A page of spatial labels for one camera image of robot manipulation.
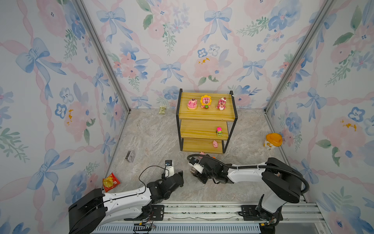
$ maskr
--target shelf board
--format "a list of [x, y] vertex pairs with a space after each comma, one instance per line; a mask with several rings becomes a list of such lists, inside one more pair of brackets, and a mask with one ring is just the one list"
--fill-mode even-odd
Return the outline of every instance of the shelf board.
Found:
[[[222, 128], [222, 136], [217, 137], [217, 127]], [[199, 138], [212, 140], [227, 140], [229, 138], [229, 131], [227, 129], [227, 122], [212, 121], [212, 120], [193, 120], [184, 119], [181, 121], [181, 137], [182, 138]]]
[[198, 152], [211, 154], [222, 154], [222, 141], [217, 141], [218, 148], [213, 147], [213, 140], [196, 139], [196, 138], [184, 138], [183, 139], [183, 151], [187, 152]]
[[[209, 109], [201, 108], [201, 97], [208, 95], [212, 98]], [[226, 98], [226, 109], [218, 110], [218, 100]], [[190, 99], [197, 100], [197, 109], [187, 109], [187, 104]], [[195, 120], [216, 120], [216, 121], [229, 121], [234, 122], [235, 112], [232, 97], [230, 94], [206, 94], [206, 93], [195, 93], [195, 92], [182, 92], [179, 108], [179, 119], [195, 119]]]

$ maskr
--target red snack bag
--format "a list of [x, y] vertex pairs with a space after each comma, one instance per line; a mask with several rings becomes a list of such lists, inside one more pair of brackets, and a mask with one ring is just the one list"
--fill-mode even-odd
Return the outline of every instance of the red snack bag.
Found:
[[102, 179], [102, 185], [104, 185], [105, 192], [108, 192], [112, 188], [115, 188], [121, 182], [111, 173], [107, 178]]

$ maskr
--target yellow cup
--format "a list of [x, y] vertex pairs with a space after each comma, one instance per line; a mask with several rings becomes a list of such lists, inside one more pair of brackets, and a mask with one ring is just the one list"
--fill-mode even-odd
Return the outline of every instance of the yellow cup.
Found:
[[272, 150], [275, 147], [280, 147], [282, 145], [282, 136], [278, 133], [270, 133], [266, 135], [266, 140], [264, 143], [264, 147], [267, 150]]

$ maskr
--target floral wallpaper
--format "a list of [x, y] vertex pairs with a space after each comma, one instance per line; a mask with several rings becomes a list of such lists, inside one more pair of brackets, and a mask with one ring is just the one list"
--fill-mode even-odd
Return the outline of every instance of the floral wallpaper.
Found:
[[0, 233], [68, 233], [126, 111], [70, 1], [4, 1], [0, 19]]
[[334, 234], [374, 233], [373, 8], [335, 2], [270, 114]]
[[180, 88], [263, 108], [323, 1], [84, 3], [131, 108], [175, 108]]

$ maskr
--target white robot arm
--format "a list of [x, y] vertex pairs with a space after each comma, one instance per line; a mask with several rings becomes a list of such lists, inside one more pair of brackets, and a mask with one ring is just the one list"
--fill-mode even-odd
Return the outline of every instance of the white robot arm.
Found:
[[117, 220], [147, 219], [153, 213], [152, 204], [168, 199], [183, 187], [183, 172], [174, 173], [171, 160], [165, 161], [164, 172], [161, 179], [139, 189], [120, 193], [92, 190], [69, 207], [69, 234], [91, 233], [97, 226]]
[[[192, 166], [192, 175], [202, 183], [206, 183], [208, 179], [213, 179], [214, 183], [264, 181], [272, 192], [261, 197], [255, 208], [256, 212], [243, 214], [246, 217], [270, 220], [286, 202], [298, 203], [300, 195], [309, 189], [309, 184], [300, 172], [276, 158], [269, 158], [267, 162], [256, 165], [225, 164], [209, 155], [200, 154], [189, 155], [187, 159]], [[301, 190], [302, 182], [305, 184], [303, 190]]]

